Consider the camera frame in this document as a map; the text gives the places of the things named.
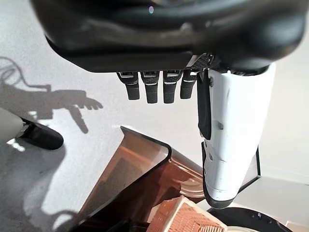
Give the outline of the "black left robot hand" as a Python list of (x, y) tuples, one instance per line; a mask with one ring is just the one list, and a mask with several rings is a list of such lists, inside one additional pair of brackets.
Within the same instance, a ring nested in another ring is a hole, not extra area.
[(228, 207), (263, 131), (275, 62), (300, 44), (306, 0), (33, 0), (51, 48), (93, 73), (117, 73), (128, 98), (164, 103), (197, 87), (208, 204)]

